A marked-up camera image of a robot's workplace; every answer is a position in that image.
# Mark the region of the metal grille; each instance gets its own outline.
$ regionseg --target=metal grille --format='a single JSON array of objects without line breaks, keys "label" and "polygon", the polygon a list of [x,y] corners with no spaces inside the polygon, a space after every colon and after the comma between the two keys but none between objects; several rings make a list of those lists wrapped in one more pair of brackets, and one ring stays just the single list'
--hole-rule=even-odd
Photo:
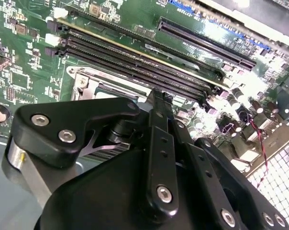
[{"label": "metal grille", "polygon": [[[261,183],[259,191],[286,218],[289,224],[289,145],[269,160],[269,173]],[[260,167],[249,176],[249,181],[257,186],[266,167]]]}]

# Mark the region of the black connector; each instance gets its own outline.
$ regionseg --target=black connector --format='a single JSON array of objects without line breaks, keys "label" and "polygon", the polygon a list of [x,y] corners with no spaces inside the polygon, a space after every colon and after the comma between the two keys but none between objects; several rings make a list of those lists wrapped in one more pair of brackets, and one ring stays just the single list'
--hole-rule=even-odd
[{"label": "black connector", "polygon": [[256,62],[236,51],[233,51],[226,46],[223,46],[215,41],[204,37],[190,29],[176,24],[168,19],[161,17],[158,30],[182,42],[196,47],[199,50],[206,51],[215,57],[228,61],[245,70],[251,71],[256,65]]}]

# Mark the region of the silver screw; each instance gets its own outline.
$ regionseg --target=silver screw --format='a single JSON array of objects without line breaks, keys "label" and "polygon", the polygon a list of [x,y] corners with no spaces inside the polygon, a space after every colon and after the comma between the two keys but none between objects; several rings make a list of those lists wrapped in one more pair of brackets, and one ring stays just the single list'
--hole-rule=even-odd
[{"label": "silver screw", "polygon": [[64,143],[73,143],[77,139],[77,136],[73,131],[64,129],[59,132],[58,138]]},{"label": "silver screw", "polygon": [[211,144],[207,141],[207,140],[204,140],[204,144],[207,146],[207,147],[210,147]]},{"label": "silver screw", "polygon": [[159,186],[157,188],[157,195],[164,203],[170,203],[172,200],[171,192],[164,186]]},{"label": "silver screw", "polygon": [[282,227],[286,226],[285,221],[278,214],[275,214],[274,216],[275,216],[275,219],[277,219],[277,222],[280,224],[280,226]]},{"label": "silver screw", "polygon": [[128,103],[127,106],[131,109],[136,109],[136,106],[133,103]]},{"label": "silver screw", "polygon": [[46,126],[50,123],[49,119],[42,114],[36,114],[32,116],[31,121],[36,126]]},{"label": "silver screw", "polygon": [[235,219],[228,210],[222,209],[221,216],[224,219],[225,223],[227,223],[230,227],[232,228],[235,227],[236,225]]},{"label": "silver screw", "polygon": [[180,121],[177,121],[177,123],[178,123],[178,127],[184,128],[184,124],[183,123],[181,123]]},{"label": "silver screw", "polygon": [[268,214],[267,214],[266,212],[263,212],[263,218],[264,218],[265,221],[268,223],[268,225],[270,225],[271,227],[274,226],[273,219],[271,219],[271,217],[268,216]]},{"label": "silver screw", "polygon": [[163,117],[163,115],[161,114],[161,112],[156,112],[157,116],[159,117]]}]

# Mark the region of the capacitor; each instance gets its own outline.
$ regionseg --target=capacitor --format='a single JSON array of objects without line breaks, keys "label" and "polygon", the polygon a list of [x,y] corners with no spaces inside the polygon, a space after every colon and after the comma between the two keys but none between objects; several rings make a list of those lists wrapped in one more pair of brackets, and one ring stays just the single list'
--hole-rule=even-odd
[{"label": "capacitor", "polygon": [[256,110],[258,114],[262,113],[264,111],[263,107],[261,107],[260,103],[258,101],[252,101],[251,105]]},{"label": "capacitor", "polygon": [[240,103],[235,98],[230,99],[229,103],[234,110],[240,108]]},{"label": "capacitor", "polygon": [[273,114],[277,114],[279,112],[279,109],[278,109],[277,105],[275,103],[273,103],[273,102],[268,102],[267,103],[267,108]]},{"label": "capacitor", "polygon": [[195,136],[198,133],[198,131],[196,130],[195,126],[188,127],[188,132],[189,132],[191,138],[195,138]]},{"label": "capacitor", "polygon": [[245,100],[245,95],[239,88],[234,89],[235,91],[234,96],[237,98],[238,101],[244,101]]},{"label": "capacitor", "polygon": [[233,129],[235,130],[235,132],[239,133],[242,130],[242,128],[240,127],[238,121],[233,120],[232,123],[233,123]]},{"label": "capacitor", "polygon": [[194,119],[193,124],[197,129],[202,129],[204,127],[204,124],[202,123],[200,118]]},{"label": "capacitor", "polygon": [[229,134],[231,135],[231,137],[236,137],[237,133],[235,132],[235,130],[233,128],[229,129]]}]

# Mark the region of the integrated circuit chip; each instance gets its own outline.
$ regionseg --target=integrated circuit chip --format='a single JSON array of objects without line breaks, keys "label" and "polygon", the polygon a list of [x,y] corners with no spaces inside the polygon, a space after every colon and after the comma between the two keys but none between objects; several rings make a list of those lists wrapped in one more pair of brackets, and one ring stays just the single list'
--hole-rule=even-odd
[{"label": "integrated circuit chip", "polygon": [[16,32],[20,35],[26,35],[27,34],[27,27],[25,25],[16,25]]},{"label": "integrated circuit chip", "polygon": [[136,33],[143,35],[145,33],[145,29],[136,25],[134,30],[136,31]]},{"label": "integrated circuit chip", "polygon": [[39,57],[40,52],[38,50],[33,50],[32,53],[33,56]]},{"label": "integrated circuit chip", "polygon": [[109,14],[110,13],[110,8],[102,6],[101,11],[105,14]]},{"label": "integrated circuit chip", "polygon": [[14,18],[10,18],[9,22],[10,22],[11,24],[13,24],[13,25],[18,24],[18,21],[17,21],[16,19],[14,19]]},{"label": "integrated circuit chip", "polygon": [[155,37],[155,33],[152,31],[149,31],[149,30],[146,30],[144,34],[145,34],[145,36],[147,36],[151,39],[153,39]]},{"label": "integrated circuit chip", "polygon": [[91,14],[94,15],[94,16],[99,17],[100,11],[101,11],[100,6],[97,6],[97,5],[95,5],[95,4],[91,4],[91,5],[89,6],[89,13],[91,13]]},{"label": "integrated circuit chip", "polygon": [[29,35],[36,38],[37,37],[37,31],[35,29],[29,29]]}]

